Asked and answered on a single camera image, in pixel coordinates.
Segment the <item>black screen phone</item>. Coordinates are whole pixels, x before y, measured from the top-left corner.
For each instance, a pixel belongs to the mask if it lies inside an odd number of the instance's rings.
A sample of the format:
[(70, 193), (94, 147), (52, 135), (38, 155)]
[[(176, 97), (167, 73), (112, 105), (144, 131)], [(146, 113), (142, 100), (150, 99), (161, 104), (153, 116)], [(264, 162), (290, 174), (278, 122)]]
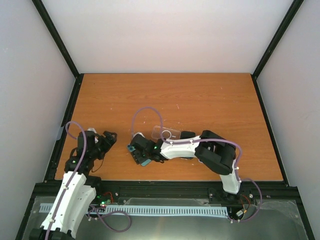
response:
[[(196, 137), (196, 133), (192, 131), (182, 131), (180, 133), (180, 139), (193, 139)], [(179, 145), (183, 149), (183, 156), (180, 156), (181, 159), (193, 159), (195, 157), (196, 145), (195, 144), (180, 144)]]

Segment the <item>clear magsafe phone case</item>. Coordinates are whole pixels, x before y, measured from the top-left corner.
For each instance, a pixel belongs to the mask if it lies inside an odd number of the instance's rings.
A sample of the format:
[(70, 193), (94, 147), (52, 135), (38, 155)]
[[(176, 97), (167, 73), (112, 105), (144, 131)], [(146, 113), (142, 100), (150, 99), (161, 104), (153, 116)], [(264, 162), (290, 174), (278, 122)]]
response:
[(181, 131), (163, 127), (161, 128), (159, 125), (156, 125), (153, 127), (151, 137), (154, 140), (158, 140), (163, 136), (165, 139), (172, 139), (172, 140), (178, 140), (181, 137)]

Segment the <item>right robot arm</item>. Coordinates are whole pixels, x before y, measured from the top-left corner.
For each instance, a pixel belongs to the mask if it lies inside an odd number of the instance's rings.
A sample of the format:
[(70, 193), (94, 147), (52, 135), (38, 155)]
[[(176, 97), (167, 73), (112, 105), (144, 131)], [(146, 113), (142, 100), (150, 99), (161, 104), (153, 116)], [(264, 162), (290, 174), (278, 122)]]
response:
[(220, 176), (225, 192), (238, 194), (241, 179), (237, 164), (242, 156), (241, 147), (210, 130), (204, 130), (200, 135), (185, 131), (180, 136), (181, 139), (170, 139), (161, 135), (160, 139), (152, 141), (141, 132), (137, 132), (127, 145), (127, 149), (136, 164), (143, 167), (152, 161), (164, 163), (175, 158), (197, 158)]

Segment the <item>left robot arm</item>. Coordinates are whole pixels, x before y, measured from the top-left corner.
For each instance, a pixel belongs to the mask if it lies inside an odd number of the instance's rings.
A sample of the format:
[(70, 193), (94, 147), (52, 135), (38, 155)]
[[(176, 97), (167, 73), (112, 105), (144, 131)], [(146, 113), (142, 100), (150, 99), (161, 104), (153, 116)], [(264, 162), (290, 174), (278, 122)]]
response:
[(83, 216), (92, 201), (103, 198), (101, 178), (91, 176), (95, 160), (103, 160), (117, 141), (115, 132), (102, 135), (94, 128), (80, 132), (77, 146), (65, 163), (62, 183), (54, 203), (39, 228), (29, 234), (30, 240), (74, 240)]

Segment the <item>teal phone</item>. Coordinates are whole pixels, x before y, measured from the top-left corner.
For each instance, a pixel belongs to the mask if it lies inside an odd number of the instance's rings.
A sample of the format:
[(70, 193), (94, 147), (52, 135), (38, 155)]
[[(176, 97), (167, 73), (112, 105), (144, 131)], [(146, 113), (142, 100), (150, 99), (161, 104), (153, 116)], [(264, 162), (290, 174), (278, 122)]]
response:
[(127, 149), (129, 150), (134, 162), (137, 165), (140, 165), (142, 167), (147, 166), (152, 160), (149, 159), (143, 152), (135, 149), (132, 145), (127, 145)]

